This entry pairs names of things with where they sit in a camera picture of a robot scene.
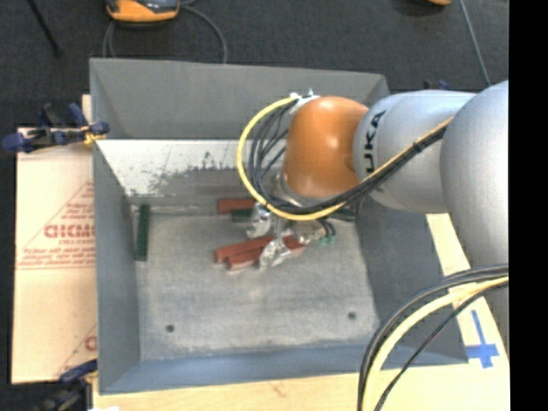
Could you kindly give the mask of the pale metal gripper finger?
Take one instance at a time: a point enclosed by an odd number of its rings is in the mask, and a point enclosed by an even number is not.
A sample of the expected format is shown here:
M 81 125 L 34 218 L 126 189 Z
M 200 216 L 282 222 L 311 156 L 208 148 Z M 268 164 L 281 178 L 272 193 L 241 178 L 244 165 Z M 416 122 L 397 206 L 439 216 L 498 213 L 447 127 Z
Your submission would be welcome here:
M 278 236 L 269 241 L 259 254 L 259 268 L 265 269 L 282 264 L 291 256 L 291 250 L 286 241 Z
M 270 233 L 272 226 L 271 212 L 260 203 L 253 206 L 251 217 L 247 225 L 248 238 L 260 238 Z

